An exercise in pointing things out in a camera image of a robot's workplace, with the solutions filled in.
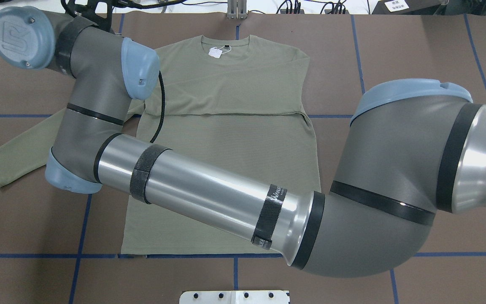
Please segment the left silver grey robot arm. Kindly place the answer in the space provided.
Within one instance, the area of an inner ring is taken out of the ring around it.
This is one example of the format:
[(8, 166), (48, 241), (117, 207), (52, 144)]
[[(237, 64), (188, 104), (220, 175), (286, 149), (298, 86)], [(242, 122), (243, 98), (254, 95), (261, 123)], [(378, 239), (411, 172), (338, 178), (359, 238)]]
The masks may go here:
[(290, 193), (121, 133), (157, 84), (154, 50), (81, 16), (0, 10), (0, 56), (76, 79), (46, 180), (103, 185), (232, 233), (326, 277), (389, 271), (425, 243), (435, 213), (486, 207), (486, 105), (453, 83), (386, 81), (363, 94), (330, 193)]

